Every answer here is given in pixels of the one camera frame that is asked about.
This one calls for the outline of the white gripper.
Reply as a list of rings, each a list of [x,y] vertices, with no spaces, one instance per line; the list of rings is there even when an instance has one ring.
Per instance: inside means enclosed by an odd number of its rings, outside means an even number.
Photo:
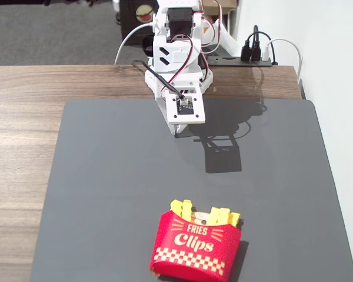
[[[182,132],[184,129],[188,127],[188,124],[181,124],[181,125],[170,124],[167,119],[166,102],[163,100],[161,96],[155,96],[155,101],[164,117],[164,120],[169,128],[169,131],[174,137],[177,136],[178,132]]]

